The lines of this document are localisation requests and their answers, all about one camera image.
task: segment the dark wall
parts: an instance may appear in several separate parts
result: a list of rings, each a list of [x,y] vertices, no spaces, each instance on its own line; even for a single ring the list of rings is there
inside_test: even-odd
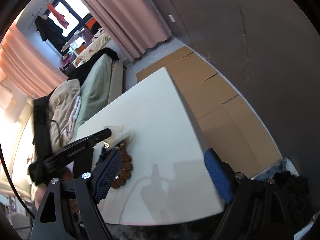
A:
[[[320,36],[293,0],[153,0],[258,113],[320,209]],[[176,20],[172,23],[168,15]]]

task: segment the window pane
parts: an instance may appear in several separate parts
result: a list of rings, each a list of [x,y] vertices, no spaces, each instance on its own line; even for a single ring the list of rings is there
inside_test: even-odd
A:
[[[68,5],[83,19],[90,13],[88,8],[80,0],[65,0]]]
[[[63,28],[52,13],[50,13],[48,17],[52,19],[56,25],[63,29],[62,35],[67,37],[69,33],[79,24],[79,22],[62,3],[58,3],[55,9],[58,13],[64,15],[64,19],[69,23],[68,27],[66,29]]]

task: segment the hanging black jacket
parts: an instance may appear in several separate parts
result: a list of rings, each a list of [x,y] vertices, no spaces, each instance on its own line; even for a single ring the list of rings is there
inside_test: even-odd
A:
[[[35,19],[37,31],[39,31],[42,41],[49,40],[52,45],[60,52],[64,44],[68,41],[62,35],[63,29],[54,23],[50,18],[44,20],[40,16]]]

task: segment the white desk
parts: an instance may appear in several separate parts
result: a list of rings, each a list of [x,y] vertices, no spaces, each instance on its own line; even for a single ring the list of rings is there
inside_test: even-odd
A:
[[[124,125],[135,135],[127,143],[134,168],[131,179],[120,189],[111,188],[98,205],[105,222],[164,225],[223,211],[223,201],[204,166],[207,145],[200,127],[165,68],[84,123],[77,139],[107,125]],[[93,166],[102,145],[95,147]]]

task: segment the gray tile floor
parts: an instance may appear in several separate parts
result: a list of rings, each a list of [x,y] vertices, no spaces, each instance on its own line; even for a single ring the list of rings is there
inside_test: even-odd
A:
[[[141,58],[136,59],[134,62],[127,65],[126,71],[126,90],[129,90],[137,84],[137,73],[142,69],[150,66],[161,58],[169,55],[170,53],[180,49],[185,44],[176,38],[158,45],[155,49],[150,49]]]

